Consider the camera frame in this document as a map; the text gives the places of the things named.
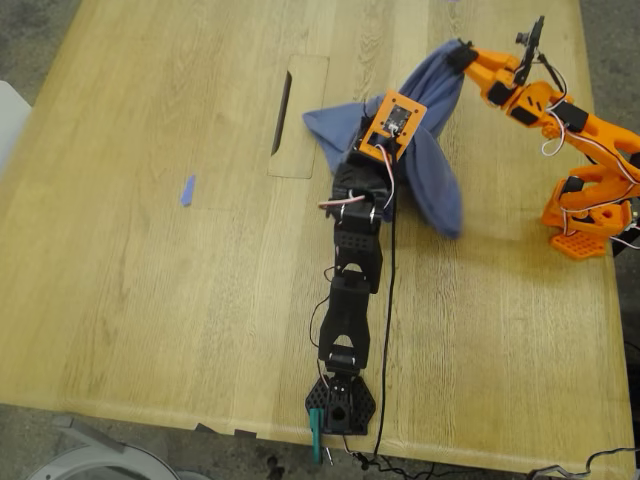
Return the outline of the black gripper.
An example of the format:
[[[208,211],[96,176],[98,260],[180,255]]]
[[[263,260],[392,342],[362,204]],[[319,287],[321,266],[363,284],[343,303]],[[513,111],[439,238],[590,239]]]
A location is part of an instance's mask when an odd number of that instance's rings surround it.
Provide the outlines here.
[[[349,198],[349,194],[388,199],[391,191],[386,165],[360,151],[351,151],[334,173],[333,199]]]

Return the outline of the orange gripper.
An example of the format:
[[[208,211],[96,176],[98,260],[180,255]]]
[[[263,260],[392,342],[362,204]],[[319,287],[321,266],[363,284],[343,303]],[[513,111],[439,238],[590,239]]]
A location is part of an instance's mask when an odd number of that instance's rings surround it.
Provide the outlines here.
[[[551,112],[564,101],[570,101],[564,76],[554,66],[544,63],[553,84],[538,80],[516,82],[520,60],[508,53],[476,47],[471,41],[459,40],[446,55],[455,73],[464,73],[480,89],[490,105],[526,127],[540,127],[551,121]]]

